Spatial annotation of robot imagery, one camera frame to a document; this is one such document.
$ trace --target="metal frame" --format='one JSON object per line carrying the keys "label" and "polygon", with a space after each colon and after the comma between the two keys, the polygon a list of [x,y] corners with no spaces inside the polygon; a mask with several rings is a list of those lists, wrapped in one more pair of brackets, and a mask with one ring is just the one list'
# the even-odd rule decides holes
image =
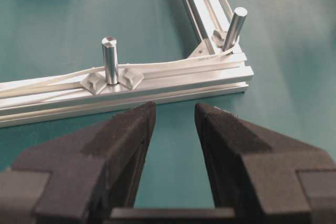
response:
{"label": "metal frame", "polygon": [[[66,78],[0,83],[0,127],[122,110],[150,100],[160,104],[244,92],[254,74],[245,65],[246,56],[238,42],[229,54],[224,54],[221,46],[229,30],[230,13],[227,18],[220,0],[185,0],[185,4],[200,43],[188,57],[194,60],[147,64],[150,67],[119,65],[119,76],[127,69],[142,75],[137,86],[107,85],[99,94],[84,89],[81,82],[90,73],[104,78],[104,67]],[[55,79],[60,81],[48,83]],[[44,86],[34,86],[41,82]]]}

